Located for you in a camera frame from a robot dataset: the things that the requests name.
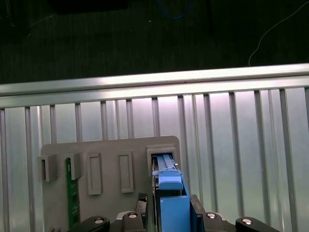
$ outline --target blue component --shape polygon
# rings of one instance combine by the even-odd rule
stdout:
[[[157,160],[159,171],[153,172],[153,175],[158,175],[159,190],[182,190],[181,172],[175,167],[175,162],[170,155],[159,155]]]
[[[161,197],[160,207],[162,232],[190,232],[190,198],[185,185],[183,196]]]

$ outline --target metal bolt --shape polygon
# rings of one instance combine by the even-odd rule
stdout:
[[[207,217],[214,219],[214,218],[216,218],[216,215],[215,214],[207,214]]]
[[[98,219],[95,220],[95,223],[96,223],[96,224],[101,224],[101,223],[103,223],[103,222],[104,222],[104,220],[101,219],[101,218],[98,218]]]
[[[247,225],[251,225],[252,224],[252,221],[249,220],[249,219],[243,219],[241,220],[243,223],[247,224]]]
[[[129,215],[129,218],[136,218],[136,217],[137,217],[137,214],[134,214],[134,213]]]

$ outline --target corrugated metal panel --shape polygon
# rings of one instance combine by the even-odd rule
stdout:
[[[274,76],[0,97],[0,230],[43,231],[44,144],[175,135],[206,210],[306,231],[308,86],[307,76]]]

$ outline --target green circuit board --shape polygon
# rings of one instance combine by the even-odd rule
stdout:
[[[73,228],[80,222],[78,181],[71,179],[71,160],[66,159],[66,179],[68,193],[69,228]]]

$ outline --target wire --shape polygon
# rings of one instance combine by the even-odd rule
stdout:
[[[163,8],[162,3],[160,2],[160,0],[156,0],[156,2],[158,3],[158,6],[159,6],[159,8],[160,8],[162,14],[164,14],[166,17],[171,18],[171,19],[180,19],[180,18],[186,16],[186,15],[189,13],[189,11],[191,10],[191,8],[192,8],[192,0],[189,0],[189,7],[188,7],[188,9],[187,9],[182,15],[180,15],[180,16],[171,16],[171,15],[169,15],[169,14],[164,10],[164,8]]]
[[[46,17],[46,18],[43,18],[43,19],[41,19],[41,20],[39,20],[39,21],[37,21],[37,22],[31,24],[29,27],[31,28],[31,27],[33,27],[34,25],[37,25],[38,23],[41,23],[41,22],[43,22],[43,21],[45,21],[45,20],[47,20],[47,19],[49,19],[49,18],[51,18],[51,17],[54,17],[54,16],[55,16],[55,14],[52,14],[52,15]]]
[[[254,52],[252,52],[252,54],[250,55],[249,59],[248,59],[248,64],[249,66],[251,65],[250,64],[250,61],[251,61],[251,58],[253,57],[253,55],[260,49],[260,45],[261,45],[261,42],[262,40],[264,39],[264,37],[267,35],[267,33],[269,33],[271,30],[273,30],[276,26],[278,26],[280,23],[283,23],[284,21],[288,20],[289,18],[291,18],[293,15],[295,15],[297,12],[299,12],[304,6],[306,6],[307,4],[309,3],[309,1],[307,1],[306,3],[304,3],[301,7],[299,7],[293,14],[291,14],[290,16],[286,17],[285,19],[281,20],[280,22],[276,23],[275,25],[273,25],[268,31],[266,31],[264,33],[264,35],[262,35],[262,37],[260,38],[260,41],[257,45],[257,48]]]

